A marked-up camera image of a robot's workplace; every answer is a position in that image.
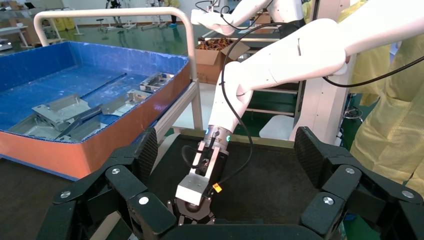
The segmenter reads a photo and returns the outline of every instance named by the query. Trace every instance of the metal rack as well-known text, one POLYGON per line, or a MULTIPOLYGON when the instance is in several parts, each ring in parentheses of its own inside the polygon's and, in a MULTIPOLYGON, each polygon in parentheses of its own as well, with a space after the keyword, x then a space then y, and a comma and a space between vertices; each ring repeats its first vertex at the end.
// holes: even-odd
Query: metal rack
POLYGON ((199 79, 196 68, 196 51, 193 26, 187 15, 175 7, 138 7, 138 8, 114 8, 114 9, 91 9, 91 10, 65 10, 65 11, 43 11, 34 17, 35 31, 43 47, 49 42, 43 31, 42 20, 54 18, 82 18, 82 17, 113 17, 113 16, 154 16, 154 15, 175 15, 180 18, 185 26, 188 60, 190 66, 190 76, 192 83, 185 92, 174 102, 155 125, 157 139, 164 137, 166 132, 172 127, 177 118, 191 103, 194 128, 203 129, 202 109, 200 101, 199 79))

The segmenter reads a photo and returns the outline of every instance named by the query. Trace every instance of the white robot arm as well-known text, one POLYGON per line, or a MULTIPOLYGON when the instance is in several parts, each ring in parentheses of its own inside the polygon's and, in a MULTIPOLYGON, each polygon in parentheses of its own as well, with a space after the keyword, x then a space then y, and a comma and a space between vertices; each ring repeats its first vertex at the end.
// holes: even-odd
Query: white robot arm
MULTIPOLYGON (((227 64, 224 86, 228 100, 242 116, 253 90, 343 74, 348 56, 424 34, 422 9, 424 1, 369 0, 339 24, 331 19, 312 21, 242 63, 227 64)), ((193 164, 202 163, 205 156, 201 153, 207 148, 213 154, 207 156, 206 173, 220 173, 219 167, 214 168, 219 163, 217 156, 228 155, 227 145, 237 124, 238 119, 225 101, 220 77, 209 126, 193 164)), ((214 183, 210 174, 200 175, 192 169, 178 185, 175 196, 185 203, 207 208, 203 202, 210 204, 211 197, 205 200, 204 194, 214 183)))
POLYGON ((264 8, 268 9, 275 22, 289 23, 304 17, 301 0, 242 0, 231 14, 223 13, 222 17, 217 12, 194 9, 191 11, 191 23, 230 36, 235 31, 232 26, 238 27, 264 8))

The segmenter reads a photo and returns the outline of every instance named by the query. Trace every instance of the blue bin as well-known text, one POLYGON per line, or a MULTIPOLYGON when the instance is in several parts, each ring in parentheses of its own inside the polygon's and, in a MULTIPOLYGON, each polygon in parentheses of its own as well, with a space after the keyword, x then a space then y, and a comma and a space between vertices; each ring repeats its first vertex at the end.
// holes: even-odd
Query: blue bin
POLYGON ((185 56, 70 41, 0 57, 0 157, 61 176, 84 177, 114 149, 134 141, 185 90, 191 82, 188 62, 185 56), (101 115, 107 127, 82 142, 7 131, 35 106, 75 93, 90 107, 106 104, 139 90, 140 82, 157 72, 175 76, 123 116, 101 115))

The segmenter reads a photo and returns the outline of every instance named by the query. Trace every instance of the table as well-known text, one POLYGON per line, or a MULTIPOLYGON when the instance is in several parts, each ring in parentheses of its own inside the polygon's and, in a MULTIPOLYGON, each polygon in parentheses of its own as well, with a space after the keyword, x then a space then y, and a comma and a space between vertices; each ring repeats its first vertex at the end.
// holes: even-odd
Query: table
POLYGON ((24 35, 22 34, 21 29, 28 28, 28 26, 9 26, 9 27, 3 27, 0 28, 0 36, 3 35, 9 35, 9 34, 19 34, 20 39, 22 40, 23 44, 26 48, 29 48, 27 40, 25 40, 24 35))

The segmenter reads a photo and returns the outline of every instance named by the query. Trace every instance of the black padded jaw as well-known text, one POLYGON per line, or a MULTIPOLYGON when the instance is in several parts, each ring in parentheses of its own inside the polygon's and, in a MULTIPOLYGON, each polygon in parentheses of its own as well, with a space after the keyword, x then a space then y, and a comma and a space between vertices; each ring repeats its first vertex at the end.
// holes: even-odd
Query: black padded jaw
POLYGON ((138 179, 147 185, 153 165, 158 157, 158 140, 156 130, 153 127, 144 130, 141 140, 135 144, 133 157, 139 172, 138 179))
POLYGON ((325 183, 326 174, 331 168, 328 158, 353 156, 347 149, 321 142, 307 126, 301 126, 296 131, 294 152, 309 180, 317 189, 325 183))

